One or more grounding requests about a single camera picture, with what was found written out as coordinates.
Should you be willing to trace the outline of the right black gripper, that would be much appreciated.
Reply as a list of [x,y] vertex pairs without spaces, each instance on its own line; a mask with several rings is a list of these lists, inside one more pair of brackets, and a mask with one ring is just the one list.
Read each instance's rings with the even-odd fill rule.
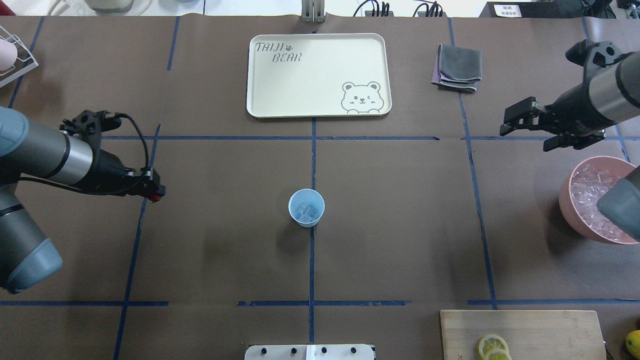
[[[535,123],[535,119],[545,123]],[[528,96],[506,107],[499,135],[516,130],[544,131],[554,134],[542,144],[544,152],[559,148],[584,150],[606,138],[608,120],[592,104],[588,86],[580,84],[563,93],[553,104],[540,105],[535,96]]]

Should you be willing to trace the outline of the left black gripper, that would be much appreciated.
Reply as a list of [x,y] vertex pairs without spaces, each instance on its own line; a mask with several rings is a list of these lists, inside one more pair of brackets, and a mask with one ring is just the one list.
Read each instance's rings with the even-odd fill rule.
[[87,190],[101,195],[142,198],[163,198],[166,195],[166,186],[161,184],[155,169],[127,167],[120,158],[105,150],[99,151],[96,166],[87,174]]

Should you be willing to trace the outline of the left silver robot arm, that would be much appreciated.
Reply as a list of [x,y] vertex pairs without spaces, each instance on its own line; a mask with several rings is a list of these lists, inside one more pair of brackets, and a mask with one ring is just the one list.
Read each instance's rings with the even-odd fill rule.
[[[142,145],[142,166],[126,166],[103,148],[103,136],[128,121]],[[78,230],[96,216],[63,215],[66,194],[96,198],[135,196],[158,202],[166,186],[151,164],[150,146],[132,116],[84,110],[57,128],[30,120],[12,108],[1,109],[1,289],[20,294],[63,265],[53,239],[37,221],[46,210]]]

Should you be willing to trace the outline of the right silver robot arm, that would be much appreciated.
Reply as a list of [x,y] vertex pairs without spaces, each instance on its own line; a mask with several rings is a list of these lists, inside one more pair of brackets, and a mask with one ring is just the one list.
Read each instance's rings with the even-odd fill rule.
[[506,108],[500,136],[516,130],[551,133],[545,152],[571,147],[583,150],[605,139],[605,130],[639,116],[639,53],[614,57],[617,48],[598,43],[567,59],[583,67],[581,84],[563,93],[554,103],[540,105],[530,96]]

